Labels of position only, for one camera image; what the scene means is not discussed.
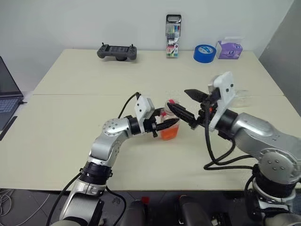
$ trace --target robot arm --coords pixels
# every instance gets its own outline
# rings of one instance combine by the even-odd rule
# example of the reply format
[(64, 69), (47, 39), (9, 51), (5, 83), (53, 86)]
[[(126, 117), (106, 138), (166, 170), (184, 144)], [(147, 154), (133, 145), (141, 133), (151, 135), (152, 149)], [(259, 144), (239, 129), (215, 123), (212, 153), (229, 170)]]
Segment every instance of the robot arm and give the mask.
[(301, 139), (278, 131), (267, 121), (227, 109), (235, 94), (233, 86), (232, 74), (227, 72), (211, 82), (209, 95), (196, 89), (185, 90), (200, 102), (197, 119), (179, 104), (168, 106), (192, 129), (198, 125), (208, 126), (210, 131), (216, 129), (219, 136), (234, 140), (240, 150), (258, 160), (253, 168), (254, 205), (249, 208), (250, 216), (261, 219), (262, 212), (290, 212), (294, 188), (301, 178)]
[(157, 124), (155, 116), (160, 109), (155, 109), (149, 98), (139, 96), (135, 104), (137, 117), (127, 116), (122, 119), (108, 120), (102, 128), (102, 133), (92, 144), (85, 167), (75, 180), (68, 196), (60, 221), (52, 226), (94, 226), (98, 225), (103, 201), (100, 196), (106, 189), (106, 181), (112, 176), (112, 166), (115, 163), (122, 143), (136, 134), (166, 129), (179, 119), (169, 119)]

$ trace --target beige table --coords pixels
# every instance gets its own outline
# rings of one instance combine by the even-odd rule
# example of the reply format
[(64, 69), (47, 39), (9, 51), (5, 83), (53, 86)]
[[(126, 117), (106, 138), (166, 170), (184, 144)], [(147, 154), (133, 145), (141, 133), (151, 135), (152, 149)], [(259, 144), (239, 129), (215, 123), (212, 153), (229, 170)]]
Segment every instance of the beige table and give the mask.
[[(158, 94), (150, 97), (156, 107), (165, 101)], [(184, 93), (179, 98), (196, 112), (196, 102)], [(0, 187), (61, 190), (84, 166), (103, 123), (118, 115), (126, 99), (124, 95), (33, 95), (0, 142)], [(124, 115), (133, 109), (129, 104)], [(268, 119), (282, 132), (301, 137), (301, 119), (284, 96), (253, 97), (250, 107), (233, 110)], [(216, 156), (229, 148), (216, 133), (211, 141)], [(237, 149), (232, 157), (241, 154)], [(148, 134), (126, 141), (108, 184), (112, 190), (243, 189), (250, 170), (205, 171), (209, 160), (204, 129), (193, 131), (181, 122), (173, 140)]]
[(195, 61), (192, 51), (181, 51), (178, 59), (167, 59), (164, 51), (139, 51), (137, 60), (119, 62), (100, 59), (96, 50), (66, 49), (37, 86), (34, 94), (177, 96), (184, 89), (207, 91), (216, 75), (232, 71), (236, 89), (251, 95), (283, 95), (251, 51), (238, 60), (214, 59), (209, 64)]

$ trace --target tissue box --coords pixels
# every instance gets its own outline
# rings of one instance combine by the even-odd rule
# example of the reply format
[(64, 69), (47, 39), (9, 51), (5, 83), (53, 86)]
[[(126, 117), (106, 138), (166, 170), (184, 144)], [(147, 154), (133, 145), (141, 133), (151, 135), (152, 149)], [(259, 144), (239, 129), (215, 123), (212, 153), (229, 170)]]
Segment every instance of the tissue box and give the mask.
[(218, 41), (216, 44), (216, 57), (218, 59), (238, 59), (243, 48), (240, 44)]

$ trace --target black game controller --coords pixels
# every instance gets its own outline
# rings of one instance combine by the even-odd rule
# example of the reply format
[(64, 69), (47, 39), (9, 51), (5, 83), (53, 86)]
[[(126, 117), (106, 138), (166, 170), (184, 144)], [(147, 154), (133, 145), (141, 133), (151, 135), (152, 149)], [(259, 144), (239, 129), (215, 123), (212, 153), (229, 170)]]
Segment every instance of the black game controller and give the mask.
[(103, 43), (100, 49), (97, 51), (99, 58), (104, 58), (106, 56), (116, 57), (118, 61), (125, 61), (127, 58), (131, 60), (136, 60), (137, 58), (137, 48), (133, 44), (129, 47), (125, 46), (109, 46)]

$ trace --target black cable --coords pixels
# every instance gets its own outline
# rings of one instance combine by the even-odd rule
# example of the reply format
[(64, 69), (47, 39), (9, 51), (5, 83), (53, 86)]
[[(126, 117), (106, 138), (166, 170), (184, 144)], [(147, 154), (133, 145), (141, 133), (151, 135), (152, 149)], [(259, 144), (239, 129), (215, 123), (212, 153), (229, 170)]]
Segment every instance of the black cable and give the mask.
[(122, 199), (123, 204), (124, 204), (123, 210), (122, 210), (121, 214), (119, 215), (119, 217), (117, 218), (117, 220), (116, 220), (115, 223), (113, 224), (113, 226), (116, 226), (116, 224), (119, 222), (119, 220), (122, 218), (124, 212), (126, 211), (126, 208), (127, 208), (127, 202), (126, 202), (126, 199), (125, 199), (122, 195), (117, 194), (117, 193), (111, 191), (111, 190), (108, 188), (108, 186), (106, 186), (105, 189), (107, 189), (108, 193), (111, 193), (112, 195), (117, 196), (117, 197), (119, 197), (120, 199)]
[(19, 101), (18, 104), (19, 104), (19, 105), (24, 105), (24, 104), (26, 104), (26, 103), (27, 103), (27, 102), (24, 102), (24, 101), (21, 100), (21, 101)]
[(213, 151), (211, 149), (211, 143), (210, 143), (210, 135), (209, 135), (209, 117), (210, 117), (210, 102), (206, 102), (205, 103), (205, 139), (206, 139), (206, 145), (207, 145), (207, 149), (208, 149), (208, 152), (209, 152), (209, 155), (210, 155), (210, 158), (212, 160), (212, 162), (206, 164), (204, 166), (204, 169), (205, 170), (229, 170), (229, 169), (250, 169), (252, 170), (253, 167), (251, 166), (224, 166), (224, 167), (211, 167), (212, 165), (218, 165), (218, 166), (223, 166), (223, 165), (228, 165), (230, 163), (233, 163), (233, 162), (236, 162), (238, 160), (241, 160), (241, 159), (246, 159), (246, 158), (252, 158), (251, 155), (243, 155), (243, 156), (239, 156), (237, 158), (234, 158), (234, 159), (231, 159), (231, 160), (228, 160), (228, 161), (224, 161), (224, 162), (220, 162), (220, 160), (226, 158), (228, 155), (230, 155), (236, 144), (235, 144), (235, 140), (232, 139), (232, 147), (230, 148), (230, 150), (228, 150), (225, 154), (223, 154), (222, 156), (220, 156), (219, 158), (215, 158), (214, 154), (213, 154)]
[(128, 102), (130, 102), (130, 100), (131, 100), (133, 97), (136, 96), (136, 97), (138, 98), (140, 95), (141, 95), (140, 93), (135, 92), (135, 93), (134, 93), (127, 101), (126, 101), (126, 103), (124, 104), (124, 106), (123, 106), (123, 108), (121, 109), (121, 112), (120, 112), (120, 114), (119, 114), (119, 116), (118, 116), (119, 119), (120, 119), (120, 117), (121, 117), (121, 115), (122, 115), (124, 109), (126, 108)]
[(255, 178), (255, 175), (252, 175), (246, 182), (245, 189), (244, 189), (245, 198), (247, 196), (248, 187), (250, 186), (250, 183), (253, 181), (254, 178)]
[[(118, 116), (119, 119), (120, 119), (120, 117), (121, 117), (121, 115), (122, 115), (124, 109), (126, 108), (128, 102), (130, 102), (130, 100), (133, 99), (135, 96), (136, 96), (137, 99), (138, 99), (140, 95), (141, 95), (141, 94), (140, 94), (139, 92), (135, 92), (132, 96), (130, 96), (130, 98), (126, 101), (126, 103), (124, 104), (123, 108), (121, 109), (121, 112), (120, 112), (120, 114), (119, 114), (119, 116)], [(124, 212), (126, 211), (126, 208), (127, 208), (127, 202), (126, 202), (125, 198), (124, 198), (122, 195), (117, 194), (117, 193), (111, 191), (111, 190), (108, 188), (108, 186), (106, 186), (106, 189), (107, 189), (107, 191), (108, 191), (109, 193), (111, 193), (112, 195), (117, 196), (117, 197), (119, 197), (120, 199), (122, 199), (122, 201), (123, 201), (123, 203), (124, 203), (124, 207), (123, 207), (123, 210), (122, 210), (121, 214), (119, 215), (119, 217), (117, 218), (117, 220), (116, 220), (115, 223), (113, 224), (113, 226), (115, 226), (115, 225), (119, 222), (119, 220), (122, 218)]]
[(49, 213), (49, 216), (47, 218), (47, 222), (46, 222), (46, 226), (49, 226), (50, 225), (50, 220), (52, 218), (52, 215), (53, 215), (53, 212), (55, 211), (55, 208), (58, 204), (58, 202), (60, 201), (61, 197), (63, 196), (63, 194), (65, 193), (65, 191), (68, 189), (68, 187), (70, 187), (70, 185), (80, 176), (80, 173), (78, 173), (65, 187), (64, 189), (60, 192), (60, 194), (58, 195), (55, 203), (53, 204), (52, 208), (51, 208), (51, 211)]

